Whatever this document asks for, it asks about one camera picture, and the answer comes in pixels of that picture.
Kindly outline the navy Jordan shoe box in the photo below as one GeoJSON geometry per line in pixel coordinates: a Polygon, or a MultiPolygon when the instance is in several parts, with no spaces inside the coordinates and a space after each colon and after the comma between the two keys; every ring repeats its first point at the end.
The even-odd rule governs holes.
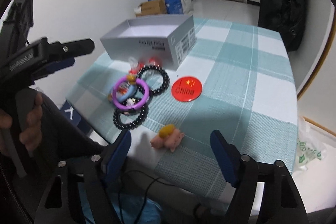
{"type": "Polygon", "coordinates": [[[60,111],[63,115],[79,130],[81,130],[85,135],[90,135],[92,132],[91,126],[87,121],[69,104],[65,101],[60,111]]]}

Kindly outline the teal plaid tablecloth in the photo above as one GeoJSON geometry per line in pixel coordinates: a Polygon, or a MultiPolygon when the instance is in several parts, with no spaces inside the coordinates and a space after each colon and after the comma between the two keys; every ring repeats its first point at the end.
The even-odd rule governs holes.
{"type": "MultiPolygon", "coordinates": [[[[224,180],[210,147],[219,130],[226,141],[256,161],[295,161],[298,135],[293,73],[277,32],[255,26],[194,18],[196,43],[176,71],[172,83],[185,76],[202,83],[194,101],[179,102],[167,90],[149,102],[148,115],[131,131],[129,157],[159,177],[195,194],[206,206],[228,207],[233,188],[224,180]],[[150,141],[168,124],[185,134],[171,152],[150,141]]],[[[105,51],[79,78],[67,101],[106,141],[119,134],[113,124],[112,86],[130,69],[105,51]]]]}

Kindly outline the grey phone box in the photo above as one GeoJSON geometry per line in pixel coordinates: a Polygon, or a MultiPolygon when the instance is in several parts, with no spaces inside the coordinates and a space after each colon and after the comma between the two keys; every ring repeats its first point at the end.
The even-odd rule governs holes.
{"type": "Polygon", "coordinates": [[[158,59],[176,71],[196,43],[192,15],[165,14],[128,19],[100,38],[112,60],[146,63],[158,59]]]}

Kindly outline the brown cardboard box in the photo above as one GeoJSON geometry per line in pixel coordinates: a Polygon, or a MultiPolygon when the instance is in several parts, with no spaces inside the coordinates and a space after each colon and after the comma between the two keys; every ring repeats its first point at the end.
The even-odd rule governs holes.
{"type": "Polygon", "coordinates": [[[164,0],[152,0],[141,3],[134,9],[136,17],[166,14],[166,5],[164,0]]]}

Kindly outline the blue cardboard box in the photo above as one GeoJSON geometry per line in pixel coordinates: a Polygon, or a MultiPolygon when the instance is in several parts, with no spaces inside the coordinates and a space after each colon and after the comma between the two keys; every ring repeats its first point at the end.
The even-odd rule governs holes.
{"type": "Polygon", "coordinates": [[[164,1],[168,14],[183,14],[183,7],[181,0],[164,0],[164,1]]]}

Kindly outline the white green plastic bag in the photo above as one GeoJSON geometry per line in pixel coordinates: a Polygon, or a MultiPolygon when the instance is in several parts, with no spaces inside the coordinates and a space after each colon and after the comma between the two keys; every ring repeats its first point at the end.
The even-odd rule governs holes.
{"type": "Polygon", "coordinates": [[[293,171],[303,172],[307,165],[317,159],[319,161],[327,156],[326,146],[314,135],[311,126],[307,121],[298,117],[298,136],[293,171]]]}

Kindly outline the red clear hair clip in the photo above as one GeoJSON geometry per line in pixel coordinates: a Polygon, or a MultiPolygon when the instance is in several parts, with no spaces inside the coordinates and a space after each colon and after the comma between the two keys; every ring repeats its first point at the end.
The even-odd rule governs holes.
{"type": "Polygon", "coordinates": [[[144,67],[144,64],[140,63],[134,57],[129,57],[128,61],[129,61],[129,64],[130,64],[129,74],[131,74],[131,75],[136,75],[144,67]]]}

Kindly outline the pink pig figurine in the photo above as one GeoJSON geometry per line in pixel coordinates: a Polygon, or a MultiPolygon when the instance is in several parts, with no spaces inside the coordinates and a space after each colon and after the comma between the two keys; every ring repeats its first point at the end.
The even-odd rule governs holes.
{"type": "Polygon", "coordinates": [[[171,152],[180,145],[185,134],[173,124],[163,126],[157,135],[151,139],[150,144],[155,149],[167,148],[171,152]]]}

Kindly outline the red China badge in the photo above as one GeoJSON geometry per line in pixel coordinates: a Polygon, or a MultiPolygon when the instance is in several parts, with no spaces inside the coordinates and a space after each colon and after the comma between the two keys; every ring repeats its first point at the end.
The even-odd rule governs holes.
{"type": "Polygon", "coordinates": [[[191,102],[202,94],[202,89],[202,83],[197,78],[185,76],[173,83],[171,95],[179,102],[191,102]]]}

